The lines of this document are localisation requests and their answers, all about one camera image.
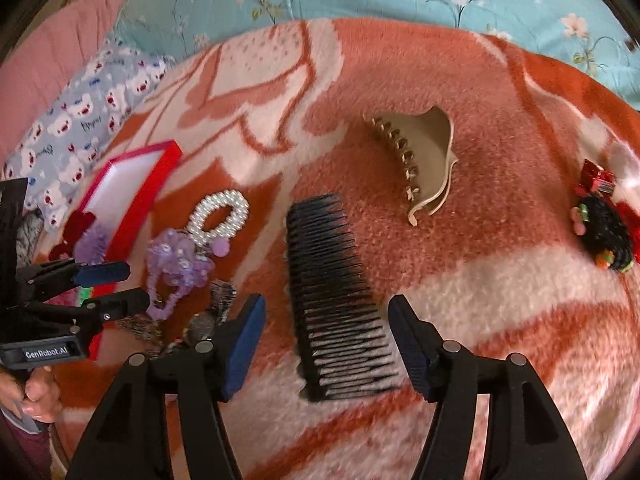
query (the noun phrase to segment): blue cartoon pillow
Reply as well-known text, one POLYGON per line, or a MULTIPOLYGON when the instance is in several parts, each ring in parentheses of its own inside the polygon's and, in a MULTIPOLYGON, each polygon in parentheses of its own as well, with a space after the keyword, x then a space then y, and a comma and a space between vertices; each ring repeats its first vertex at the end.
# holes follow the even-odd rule
POLYGON ((109 40, 25 134, 4 165, 4 178, 28 177, 24 206, 40 209, 48 231, 127 117, 170 68, 167 57, 109 40))

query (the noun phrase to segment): label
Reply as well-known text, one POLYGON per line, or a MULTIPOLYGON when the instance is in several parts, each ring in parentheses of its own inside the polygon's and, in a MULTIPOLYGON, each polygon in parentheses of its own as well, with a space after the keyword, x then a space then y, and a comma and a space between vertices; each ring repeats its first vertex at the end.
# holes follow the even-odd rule
POLYGON ((39 348, 32 348, 24 351, 24 356, 29 362, 51 360, 59 357, 69 357, 69 355, 69 348, 67 348, 66 344, 64 343, 41 346, 39 348))

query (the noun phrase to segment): cartoon bear print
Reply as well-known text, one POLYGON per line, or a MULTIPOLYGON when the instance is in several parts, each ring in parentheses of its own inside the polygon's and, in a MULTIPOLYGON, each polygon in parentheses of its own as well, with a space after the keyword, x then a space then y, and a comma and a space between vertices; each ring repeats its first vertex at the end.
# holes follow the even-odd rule
POLYGON ((2 180, 9 180, 15 176, 14 167, 11 164, 5 163, 2 168, 2 180))
POLYGON ((65 217, 67 209, 68 206, 65 205, 64 207, 59 207, 55 211, 49 213, 46 220, 47 224, 49 224, 51 228, 57 228, 65 217))
POLYGON ((85 149, 78 150, 78 159, 85 164, 93 164, 98 158, 98 137, 91 139, 91 142, 86 144, 85 149))
POLYGON ((119 112, 124 111, 127 108, 125 92, 126 87, 124 85, 116 85, 111 88, 104 97, 108 107, 119 112))
POLYGON ((65 182, 71 186, 77 186, 84 178, 84 164, 80 162, 75 153, 69 157, 69 163, 58 177, 60 182, 65 182))
POLYGON ((47 127, 47 131, 55 137, 64 137, 70 128, 71 117, 66 112, 61 112, 56 120, 47 127))
POLYGON ((166 63, 162 59, 154 61, 151 65, 147 65, 146 72, 156 83, 159 83, 166 74, 166 63))
POLYGON ((107 124, 107 127, 111 135, 118 133, 120 129, 120 120, 121 119, 119 115, 112 115, 111 117, 109 117, 109 123, 107 124))
POLYGON ((92 79, 97 76, 104 68, 104 63, 102 61, 103 60, 100 57, 92 59, 86 67, 86 71, 82 76, 82 81, 86 81, 87 79, 92 79))
POLYGON ((146 71, 141 68, 133 78, 127 81, 127 88, 137 95, 149 90, 149 76, 146 71))
POLYGON ((118 51, 118 54, 120 56, 137 56, 138 54, 140 54, 140 52, 134 48, 129 48, 128 46, 124 46, 118 51))
POLYGON ((65 197, 60 191, 60 181, 52 182, 42 193, 42 201, 47 208, 58 209, 65 205, 65 197))
POLYGON ((24 199, 24 208, 27 211, 35 211, 38 208, 38 203, 33 196, 26 196, 24 199))
POLYGON ((42 126, 42 123, 40 121, 35 121, 33 123, 33 126, 31 126, 31 131, 29 132, 29 138, 27 139, 26 145, 32 146, 36 142, 38 142, 38 139, 42 135, 43 131, 44 126, 42 126))
POLYGON ((110 46, 105 46, 96 54, 96 59, 105 59, 113 55, 113 49, 110 46))
POLYGON ((94 102, 89 94, 82 94, 82 97, 68 107, 68 112, 72 117, 88 117, 94 111, 94 102))
POLYGON ((33 150, 22 150, 22 168, 20 168, 20 176, 27 176, 31 173, 36 163, 36 152, 33 150))

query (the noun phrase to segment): orange and white patterned blanket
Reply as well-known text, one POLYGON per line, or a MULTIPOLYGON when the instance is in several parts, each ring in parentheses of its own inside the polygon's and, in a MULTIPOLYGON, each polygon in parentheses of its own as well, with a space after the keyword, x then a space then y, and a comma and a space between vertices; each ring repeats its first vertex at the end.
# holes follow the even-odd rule
MULTIPOLYGON (((342 195, 380 305, 402 292, 445 338, 487 356, 527 355, 589 478, 600 480, 636 432, 640 266, 623 276, 596 268, 568 211, 582 160, 603 162, 616 136, 640 152, 640 115, 556 60, 460 30, 314 20, 249 32, 183 63, 104 158, 167 139, 184 152, 138 236, 126 286, 143 283, 148 240, 184 226, 206 194, 239 189, 250 203, 216 268, 268 304, 246 384, 222 406, 246 480, 410 478, 428 432, 433 409, 406 378, 361 401, 309 404, 298 395, 284 217, 292 201, 324 192, 342 195), (454 123, 460 162, 444 208, 412 228, 397 161, 361 117, 433 105, 454 123)), ((617 193, 640 209, 640 196, 617 193)), ((182 300, 167 338, 206 304, 204 289, 182 300)), ((58 429, 70 452, 139 348, 111 328, 97 362, 58 369, 66 406, 58 429)), ((175 478, 186 480, 174 405, 169 419, 175 478)), ((485 399, 477 422, 486 425, 485 399)), ((479 471, 480 435, 469 478, 479 471)))

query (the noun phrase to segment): pearl hair tie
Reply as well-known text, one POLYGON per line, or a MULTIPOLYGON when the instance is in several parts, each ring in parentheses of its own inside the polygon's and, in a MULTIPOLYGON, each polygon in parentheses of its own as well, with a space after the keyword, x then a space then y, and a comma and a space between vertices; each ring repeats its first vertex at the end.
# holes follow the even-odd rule
POLYGON ((227 189, 206 196, 200 201, 190 216, 187 231, 196 245, 204 247, 209 245, 214 238, 233 238, 236 236, 236 233, 244 226, 248 215, 249 203, 242 196, 242 193, 227 189), (207 217, 214 211, 226 206, 233 208, 226 220, 211 231, 203 231, 202 227, 207 217))

